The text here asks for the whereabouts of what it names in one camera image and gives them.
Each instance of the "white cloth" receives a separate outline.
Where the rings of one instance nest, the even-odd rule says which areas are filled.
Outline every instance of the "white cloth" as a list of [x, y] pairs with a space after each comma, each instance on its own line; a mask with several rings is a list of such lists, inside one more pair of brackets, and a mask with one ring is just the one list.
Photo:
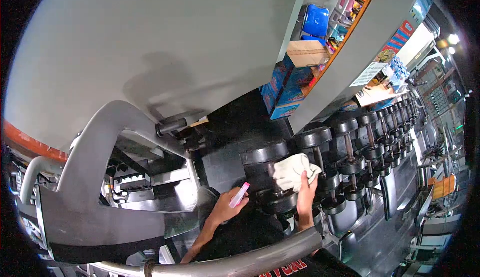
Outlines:
[[287, 159], [277, 162], [273, 165], [275, 172], [273, 178], [282, 190], [293, 188], [293, 191], [299, 191], [301, 184], [301, 175], [307, 171], [308, 184], [310, 184], [315, 175], [321, 173], [321, 168], [311, 164], [305, 154], [295, 154]]

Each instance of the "ceiling light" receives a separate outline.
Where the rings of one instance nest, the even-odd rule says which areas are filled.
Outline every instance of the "ceiling light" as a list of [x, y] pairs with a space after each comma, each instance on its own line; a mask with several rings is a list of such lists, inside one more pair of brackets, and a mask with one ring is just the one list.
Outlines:
[[457, 44], [460, 41], [458, 38], [457, 34], [450, 34], [447, 40], [450, 44]]

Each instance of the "blue chair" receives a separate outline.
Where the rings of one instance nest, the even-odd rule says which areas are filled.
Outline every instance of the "blue chair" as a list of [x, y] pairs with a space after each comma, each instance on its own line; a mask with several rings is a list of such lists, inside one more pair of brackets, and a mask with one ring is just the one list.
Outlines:
[[318, 40], [325, 45], [325, 36], [328, 28], [328, 9], [314, 4], [307, 6], [305, 17], [303, 18], [302, 29], [300, 31], [300, 40]]

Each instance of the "printed sign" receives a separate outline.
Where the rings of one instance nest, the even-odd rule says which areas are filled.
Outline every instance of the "printed sign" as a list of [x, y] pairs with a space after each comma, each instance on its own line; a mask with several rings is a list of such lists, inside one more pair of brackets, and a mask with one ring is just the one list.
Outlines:
[[399, 52], [399, 50], [405, 45], [405, 43], [410, 39], [415, 28], [411, 25], [408, 20], [404, 20], [402, 25], [393, 35], [384, 48], [378, 53], [374, 61], [388, 63], [392, 58]]
[[387, 63], [380, 63], [380, 62], [372, 62], [370, 63], [367, 68], [365, 68], [360, 76], [358, 76], [355, 81], [353, 81], [352, 84], [350, 84], [350, 87], [352, 86], [358, 86], [358, 85], [365, 85], [368, 82], [370, 82], [371, 79], [374, 78], [378, 72], [384, 68], [387, 65]]

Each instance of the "black shirt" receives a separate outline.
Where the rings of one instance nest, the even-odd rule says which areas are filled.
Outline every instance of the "black shirt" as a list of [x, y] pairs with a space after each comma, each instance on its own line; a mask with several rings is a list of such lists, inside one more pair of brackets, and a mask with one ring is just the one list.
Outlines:
[[[196, 261], [205, 261], [245, 253], [273, 244], [284, 238], [280, 222], [259, 210], [243, 211], [227, 224], [220, 225], [213, 238], [202, 247]], [[306, 256], [283, 267], [260, 275], [281, 276], [360, 276], [325, 249], [313, 257]]]

